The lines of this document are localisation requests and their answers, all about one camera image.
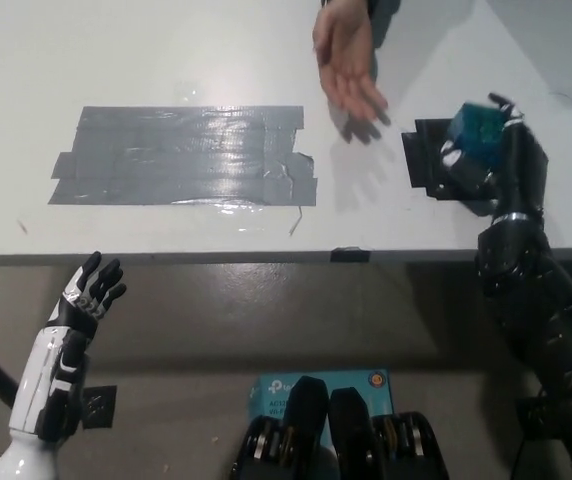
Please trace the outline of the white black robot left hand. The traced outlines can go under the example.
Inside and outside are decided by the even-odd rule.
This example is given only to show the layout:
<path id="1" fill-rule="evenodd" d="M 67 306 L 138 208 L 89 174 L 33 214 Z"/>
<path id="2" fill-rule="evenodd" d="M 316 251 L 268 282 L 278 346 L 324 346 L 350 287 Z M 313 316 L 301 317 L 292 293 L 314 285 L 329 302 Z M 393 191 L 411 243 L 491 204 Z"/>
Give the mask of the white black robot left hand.
<path id="1" fill-rule="evenodd" d="M 38 331 L 12 408 L 10 433 L 60 443 L 72 436 L 83 413 L 87 349 L 113 302 L 126 292 L 117 259 L 94 252 L 74 272 Z"/>

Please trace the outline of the bare person hand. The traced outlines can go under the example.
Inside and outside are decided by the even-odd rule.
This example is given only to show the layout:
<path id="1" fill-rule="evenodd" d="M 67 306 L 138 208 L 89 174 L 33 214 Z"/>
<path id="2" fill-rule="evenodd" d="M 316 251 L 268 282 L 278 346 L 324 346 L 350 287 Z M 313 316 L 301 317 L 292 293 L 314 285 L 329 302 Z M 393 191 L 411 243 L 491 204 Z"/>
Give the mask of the bare person hand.
<path id="1" fill-rule="evenodd" d="M 373 121 L 388 107 L 372 77 L 376 6 L 367 0 L 323 1 L 312 30 L 323 92 L 358 121 Z"/>

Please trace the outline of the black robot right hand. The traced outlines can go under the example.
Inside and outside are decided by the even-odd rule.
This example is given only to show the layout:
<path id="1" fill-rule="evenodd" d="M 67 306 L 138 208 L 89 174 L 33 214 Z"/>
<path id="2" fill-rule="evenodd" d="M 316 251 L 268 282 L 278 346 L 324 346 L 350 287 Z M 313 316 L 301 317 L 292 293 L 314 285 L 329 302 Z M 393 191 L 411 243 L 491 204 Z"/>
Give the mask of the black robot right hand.
<path id="1" fill-rule="evenodd" d="M 489 205 L 492 222 L 543 221 L 548 157 L 512 100 L 466 102 L 450 122 L 440 164 L 457 187 Z"/>

